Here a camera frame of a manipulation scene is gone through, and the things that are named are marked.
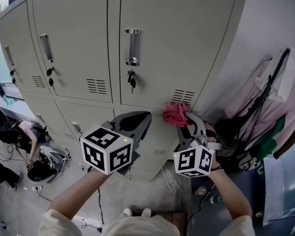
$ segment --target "fiducial marker cube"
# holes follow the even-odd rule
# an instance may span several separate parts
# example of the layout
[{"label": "fiducial marker cube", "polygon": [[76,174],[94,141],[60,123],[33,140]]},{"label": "fiducial marker cube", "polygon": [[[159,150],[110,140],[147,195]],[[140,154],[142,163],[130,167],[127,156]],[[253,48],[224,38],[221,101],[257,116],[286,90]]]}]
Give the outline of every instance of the fiducial marker cube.
[{"label": "fiducial marker cube", "polygon": [[109,175],[131,163],[133,140],[95,125],[81,137],[83,159]]},{"label": "fiducial marker cube", "polygon": [[174,153],[175,171],[186,177],[202,177],[210,174],[214,150],[200,145]]}]

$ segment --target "locker door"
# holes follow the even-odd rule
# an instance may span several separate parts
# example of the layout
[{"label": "locker door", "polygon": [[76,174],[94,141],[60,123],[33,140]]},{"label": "locker door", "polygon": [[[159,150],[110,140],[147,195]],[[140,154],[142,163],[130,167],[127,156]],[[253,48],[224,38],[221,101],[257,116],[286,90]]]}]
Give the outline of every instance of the locker door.
[{"label": "locker door", "polygon": [[[219,51],[233,3],[121,0],[122,104],[162,109],[164,102],[182,101],[192,108]],[[129,69],[136,72],[133,94]]]},{"label": "locker door", "polygon": [[131,169],[131,178],[151,181],[154,172],[167,156],[177,137],[176,127],[163,121],[163,116],[152,115],[152,123],[145,138],[140,141],[136,150],[140,157],[134,162]]},{"label": "locker door", "polygon": [[54,140],[76,142],[54,100],[31,96],[24,96],[24,100],[42,127],[47,125],[47,131]]},{"label": "locker door", "polygon": [[27,2],[0,19],[0,43],[9,70],[21,91],[50,94],[30,34]]},{"label": "locker door", "polygon": [[57,105],[77,140],[80,138],[80,133],[75,128],[77,126],[73,123],[77,123],[82,132],[86,132],[95,124],[101,125],[107,120],[111,121],[114,119],[114,111],[112,109],[67,102],[57,102]]},{"label": "locker door", "polygon": [[56,94],[111,102],[107,0],[33,0],[33,9]]}]

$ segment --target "chrome handle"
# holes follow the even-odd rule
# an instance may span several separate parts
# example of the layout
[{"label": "chrome handle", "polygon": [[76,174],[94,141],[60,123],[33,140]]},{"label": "chrome handle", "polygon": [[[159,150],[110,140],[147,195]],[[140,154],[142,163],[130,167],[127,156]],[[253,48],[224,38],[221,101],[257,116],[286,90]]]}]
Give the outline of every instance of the chrome handle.
[{"label": "chrome handle", "polygon": [[71,122],[71,124],[78,134],[83,135],[82,129],[80,128],[80,125],[77,122]]},{"label": "chrome handle", "polygon": [[39,114],[39,113],[36,113],[38,119],[40,119],[40,121],[47,127],[47,123],[44,121],[43,117]]},{"label": "chrome handle", "polygon": [[14,62],[13,62],[13,59],[12,59],[12,56],[11,56],[11,53],[10,53],[10,49],[9,49],[9,47],[6,46],[4,49],[5,49],[6,55],[7,55],[7,57],[8,57],[8,60],[9,60],[10,66],[14,66]]},{"label": "chrome handle", "polygon": [[45,52],[46,61],[48,63],[54,63],[55,61],[54,61],[54,56],[50,47],[49,36],[45,34],[45,35],[39,36],[39,38]]},{"label": "chrome handle", "polygon": [[124,63],[131,66],[139,66],[141,54],[142,30],[124,29],[126,33],[126,42],[129,42],[129,48],[125,50]]}]

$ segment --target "person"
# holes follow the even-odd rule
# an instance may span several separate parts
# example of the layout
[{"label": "person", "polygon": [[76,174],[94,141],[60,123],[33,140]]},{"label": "person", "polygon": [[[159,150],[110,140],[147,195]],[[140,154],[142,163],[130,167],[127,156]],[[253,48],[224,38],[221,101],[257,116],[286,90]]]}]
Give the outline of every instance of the person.
[{"label": "person", "polygon": [[[219,164],[213,160],[213,168]],[[43,215],[38,229],[40,236],[81,236],[71,219],[109,176],[93,169],[71,187],[58,195]],[[219,190],[233,222],[221,236],[254,236],[251,207],[244,194],[224,171],[213,171],[209,177]],[[103,236],[178,236],[178,229],[161,216],[150,217],[145,209],[141,217],[132,217],[126,208],[119,219],[104,225]]]},{"label": "person", "polygon": [[44,143],[48,140],[48,136],[39,133],[37,130],[33,129],[34,124],[21,120],[17,121],[11,128],[6,131],[8,140],[11,142],[13,149],[18,152],[18,148],[22,148],[26,151],[28,155],[28,164],[33,164],[33,156],[37,146],[37,143]]},{"label": "person", "polygon": [[15,172],[3,166],[0,163],[0,183],[7,181],[8,184],[12,187],[12,189],[16,190],[16,186],[17,186],[16,184],[20,182],[21,178],[22,178],[21,173],[16,174]]}]

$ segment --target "pink cloth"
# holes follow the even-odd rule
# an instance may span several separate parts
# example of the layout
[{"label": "pink cloth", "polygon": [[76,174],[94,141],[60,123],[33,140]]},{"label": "pink cloth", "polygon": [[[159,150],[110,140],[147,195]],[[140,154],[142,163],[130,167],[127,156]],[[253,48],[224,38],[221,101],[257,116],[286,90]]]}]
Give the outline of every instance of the pink cloth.
[{"label": "pink cloth", "polygon": [[[251,99],[253,99],[259,92],[256,87],[255,79],[263,75],[269,61],[264,62],[249,78],[246,84],[241,88],[240,92],[236,95],[234,100],[225,109],[225,114],[228,118],[232,118],[238,111],[246,106]],[[247,113],[248,108],[251,107],[254,100],[248,104],[248,107],[239,115],[243,116]],[[277,151],[284,142],[291,136],[295,130],[295,78],[289,96],[285,103],[281,103],[272,99],[267,99],[262,107],[257,124],[252,132],[251,139],[246,149],[250,148],[256,140],[264,133],[264,131],[271,129],[277,122],[277,120],[286,114],[285,125],[281,132],[276,134],[273,138],[277,143],[277,147],[273,152]],[[244,130],[247,128],[250,120],[242,127],[239,137],[241,137]],[[250,125],[243,137],[245,141],[252,129]]]},{"label": "pink cloth", "polygon": [[190,110],[183,102],[166,102],[164,106],[163,119],[170,125],[178,125],[183,128],[188,125],[188,119],[183,114],[184,112],[190,112]]}]

